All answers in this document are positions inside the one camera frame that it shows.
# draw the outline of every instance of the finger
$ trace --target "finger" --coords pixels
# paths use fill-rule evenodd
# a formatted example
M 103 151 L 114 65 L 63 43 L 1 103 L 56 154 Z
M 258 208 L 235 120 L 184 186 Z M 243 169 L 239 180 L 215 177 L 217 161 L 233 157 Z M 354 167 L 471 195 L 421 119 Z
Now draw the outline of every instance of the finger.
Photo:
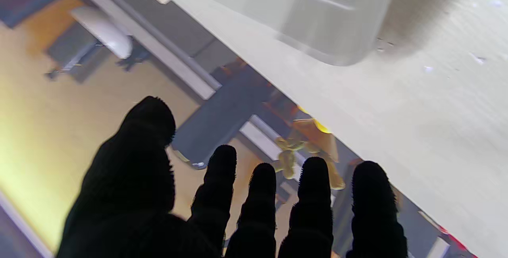
M 330 257 L 333 241 L 330 194 L 325 160 L 307 159 L 300 176 L 299 202 L 291 209 L 290 229 L 281 244 L 280 258 Z
M 230 218 L 235 169 L 235 148 L 219 146 L 210 158 L 204 182 L 196 191 L 190 208 L 192 216 L 188 222 L 194 224 L 218 251 L 222 249 Z
M 176 124 L 167 105 L 158 97 L 147 96 L 126 115 L 122 126 L 132 122 L 150 125 L 164 146 L 169 145 L 175 135 Z
M 275 256 L 275 192 L 275 170 L 270 164 L 259 164 L 252 172 L 238 229 L 227 247 L 227 258 Z

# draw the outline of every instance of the desk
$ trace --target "desk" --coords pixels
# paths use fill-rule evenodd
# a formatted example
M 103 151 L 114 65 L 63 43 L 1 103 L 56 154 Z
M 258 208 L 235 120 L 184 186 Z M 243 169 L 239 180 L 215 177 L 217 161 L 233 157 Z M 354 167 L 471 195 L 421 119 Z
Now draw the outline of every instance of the desk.
M 379 50 L 323 64 L 210 0 L 174 0 L 480 257 L 508 253 L 508 0 L 393 0 Z

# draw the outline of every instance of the wooden floor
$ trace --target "wooden floor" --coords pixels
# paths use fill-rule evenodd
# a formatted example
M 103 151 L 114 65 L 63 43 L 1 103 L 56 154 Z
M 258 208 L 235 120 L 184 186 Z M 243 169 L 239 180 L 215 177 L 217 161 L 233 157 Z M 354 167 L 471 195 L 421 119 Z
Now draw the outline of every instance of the wooden floor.
M 161 97 L 177 124 L 198 108 L 150 63 L 126 73 L 113 56 L 83 85 L 66 75 L 49 82 L 43 75 L 53 63 L 43 51 L 73 23 L 67 12 L 81 5 L 59 0 L 14 30 L 0 26 L 0 189 L 52 251 L 97 147 L 137 101 Z M 227 237 L 236 227 L 250 174 L 260 163 L 236 139 L 231 144 L 238 168 Z M 204 171 L 192 170 L 168 152 L 176 173 L 174 211 L 188 218 Z M 277 215 L 278 240 L 287 233 L 289 211 L 287 204 Z

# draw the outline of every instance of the plastic container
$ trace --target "plastic container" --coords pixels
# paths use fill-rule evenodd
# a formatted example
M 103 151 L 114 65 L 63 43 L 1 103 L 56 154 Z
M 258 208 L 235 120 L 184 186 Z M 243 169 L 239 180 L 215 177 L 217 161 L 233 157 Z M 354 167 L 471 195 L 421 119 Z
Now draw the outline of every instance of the plastic container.
M 332 65 L 372 50 L 390 0 L 214 0 L 279 32 L 279 40 Z

